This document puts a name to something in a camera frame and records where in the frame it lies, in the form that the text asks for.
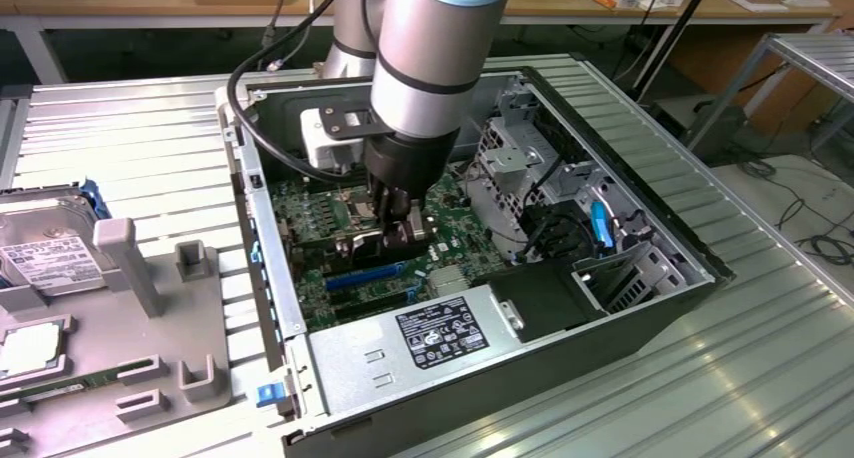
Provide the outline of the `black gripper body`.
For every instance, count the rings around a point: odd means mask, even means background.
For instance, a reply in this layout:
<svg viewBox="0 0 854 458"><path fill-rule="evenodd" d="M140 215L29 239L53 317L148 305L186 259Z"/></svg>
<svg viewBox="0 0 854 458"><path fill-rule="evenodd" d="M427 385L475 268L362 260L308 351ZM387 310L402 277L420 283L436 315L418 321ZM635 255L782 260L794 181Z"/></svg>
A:
<svg viewBox="0 0 854 458"><path fill-rule="evenodd" d="M364 141L363 163L375 197L388 189L423 199L444 173L459 130L434 138L400 133L371 136Z"/></svg>

